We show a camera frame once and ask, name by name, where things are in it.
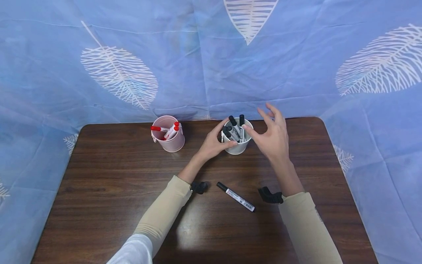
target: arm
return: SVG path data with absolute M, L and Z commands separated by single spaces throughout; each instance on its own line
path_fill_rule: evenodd
M 306 193 L 289 159 L 289 137 L 286 121 L 274 106 L 267 103 L 267 115 L 258 109 L 268 130 L 260 135 L 243 125 L 262 153 L 269 159 L 281 192 L 286 196 L 279 205 L 281 218 L 289 232 L 301 264 L 342 263 L 337 248 L 319 217 L 311 195 Z
M 160 249 L 181 208 L 189 200 L 192 193 L 190 184 L 200 168 L 224 149 L 237 144 L 235 141 L 220 143 L 217 140 L 217 135 L 227 121 L 228 118 L 208 133 L 199 151 L 178 176 L 173 176 L 166 189 L 144 213 L 133 235 L 108 264 L 152 263 L 151 259 Z

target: table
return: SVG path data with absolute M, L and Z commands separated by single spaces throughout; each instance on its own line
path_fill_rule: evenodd
M 132 234 L 168 181 L 199 149 L 217 121 L 184 122 L 185 146 L 167 153 L 151 138 L 151 123 L 82 128 L 33 264 L 106 263 Z M 263 133 L 263 121 L 252 121 Z M 287 120 L 290 158 L 311 193 L 344 263 L 376 263 L 359 213 L 323 122 Z M 257 188 L 279 191 L 256 144 L 244 153 L 222 152 L 199 172 L 208 192 L 193 194 L 154 263 L 297 263 L 277 205 Z M 223 182 L 256 207 L 249 212 L 216 183 Z

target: black wrist strap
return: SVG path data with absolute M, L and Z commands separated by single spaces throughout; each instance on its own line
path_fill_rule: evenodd
M 269 204 L 282 204 L 283 203 L 283 197 L 282 193 L 271 193 L 267 186 L 262 187 L 258 189 L 258 192 L 260 193 L 260 196 L 262 200 Z
M 206 182 L 192 182 L 190 189 L 197 194 L 203 194 L 208 189 L 208 184 Z

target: beige arm sleeve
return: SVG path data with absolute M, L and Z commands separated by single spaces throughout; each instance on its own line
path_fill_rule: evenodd
M 180 209 L 189 200 L 191 194 L 189 183 L 173 176 L 166 189 L 142 216 L 134 234 L 144 234 L 151 240 L 152 257 L 160 249 Z
M 284 198 L 279 210 L 301 264 L 343 263 L 309 193 Z

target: sleeve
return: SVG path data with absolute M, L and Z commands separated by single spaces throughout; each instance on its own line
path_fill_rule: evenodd
M 279 210 L 301 264 L 343 263 L 309 193 L 286 197 Z
M 190 184 L 173 176 L 139 221 L 134 234 L 143 234 L 152 242 L 152 257 L 160 249 L 182 207 L 189 200 Z
M 107 264 L 152 264 L 151 240 L 145 235 L 132 235 Z

